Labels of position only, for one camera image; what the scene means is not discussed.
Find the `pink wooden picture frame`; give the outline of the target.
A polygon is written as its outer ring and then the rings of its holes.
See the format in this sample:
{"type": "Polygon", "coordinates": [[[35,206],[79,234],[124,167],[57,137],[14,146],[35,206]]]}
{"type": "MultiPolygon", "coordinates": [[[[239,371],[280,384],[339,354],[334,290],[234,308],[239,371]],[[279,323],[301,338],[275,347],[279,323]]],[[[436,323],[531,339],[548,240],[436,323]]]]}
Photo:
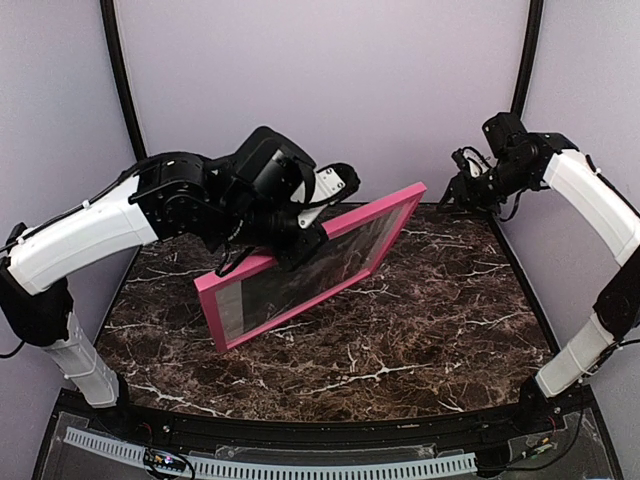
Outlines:
{"type": "Polygon", "coordinates": [[[211,272],[196,278],[196,280],[194,281],[195,287],[199,295],[200,304],[206,318],[211,336],[215,342],[216,349],[220,352],[226,352],[232,348],[235,348],[240,344],[245,343],[250,339],[309,310],[311,307],[320,304],[330,297],[353,286],[358,281],[370,276],[378,268],[378,266],[381,264],[382,260],[390,250],[391,246],[393,246],[393,244],[397,240],[400,231],[404,228],[407,221],[415,211],[426,190],[427,187],[424,185],[424,183],[417,182],[384,198],[380,198],[361,206],[357,206],[355,204],[342,204],[340,206],[330,208],[329,212],[334,216],[323,222],[323,226],[326,230],[326,233],[328,234],[329,240],[339,237],[344,233],[358,226],[361,226],[369,222],[370,220],[401,205],[407,206],[405,213],[392,231],[392,235],[388,239],[388,243],[380,252],[380,256],[371,267],[371,269],[357,274],[355,277],[345,281],[344,283],[327,290],[315,299],[290,310],[284,315],[267,322],[266,324],[250,331],[247,334],[240,336],[232,342],[228,342],[225,338],[224,329],[222,327],[220,319],[219,307],[216,301],[216,293],[226,286],[251,277],[254,274],[259,273],[265,269],[279,266],[276,258],[271,254],[271,252],[265,249],[259,249],[257,250],[257,252],[250,255],[238,268],[236,268],[226,277],[220,278],[214,272],[211,272]]]}

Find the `clear acrylic sheet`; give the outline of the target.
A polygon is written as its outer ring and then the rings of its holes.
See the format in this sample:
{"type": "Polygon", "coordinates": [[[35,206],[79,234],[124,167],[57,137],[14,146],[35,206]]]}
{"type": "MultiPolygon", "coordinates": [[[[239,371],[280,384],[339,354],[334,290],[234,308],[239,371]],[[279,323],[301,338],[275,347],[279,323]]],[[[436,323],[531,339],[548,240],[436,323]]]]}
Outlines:
{"type": "Polygon", "coordinates": [[[401,205],[329,240],[292,272],[274,266],[222,288],[216,301],[226,340],[232,342],[371,269],[406,209],[401,205]]]}

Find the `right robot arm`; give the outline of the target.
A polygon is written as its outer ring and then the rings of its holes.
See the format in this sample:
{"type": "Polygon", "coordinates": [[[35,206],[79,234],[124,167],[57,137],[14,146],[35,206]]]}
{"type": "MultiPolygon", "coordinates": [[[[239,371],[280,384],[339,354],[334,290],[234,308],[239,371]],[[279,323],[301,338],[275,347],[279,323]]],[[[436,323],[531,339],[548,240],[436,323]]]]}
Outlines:
{"type": "Polygon", "coordinates": [[[518,206],[526,192],[552,192],[591,229],[617,266],[584,325],[521,386],[510,424],[530,434],[547,420],[554,400],[594,374],[639,327],[639,210],[561,133],[529,130],[511,112],[486,120],[482,132],[489,155],[470,145],[452,152],[456,171],[439,209],[502,219],[507,202],[518,206]]]}

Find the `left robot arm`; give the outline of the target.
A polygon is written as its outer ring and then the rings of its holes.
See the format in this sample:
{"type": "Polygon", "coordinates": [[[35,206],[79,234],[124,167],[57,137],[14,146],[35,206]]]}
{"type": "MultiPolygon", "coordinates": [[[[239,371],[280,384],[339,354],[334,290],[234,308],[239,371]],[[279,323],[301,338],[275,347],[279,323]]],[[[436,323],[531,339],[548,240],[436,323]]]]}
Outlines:
{"type": "Polygon", "coordinates": [[[183,234],[215,251],[270,249],[289,269],[326,238],[321,209],[340,191],[295,143],[267,127],[211,159],[168,152],[123,171],[94,198],[37,227],[18,224],[2,250],[1,310],[14,334],[46,351],[120,436],[141,427],[128,389],[82,330],[68,276],[115,253],[183,234]]]}

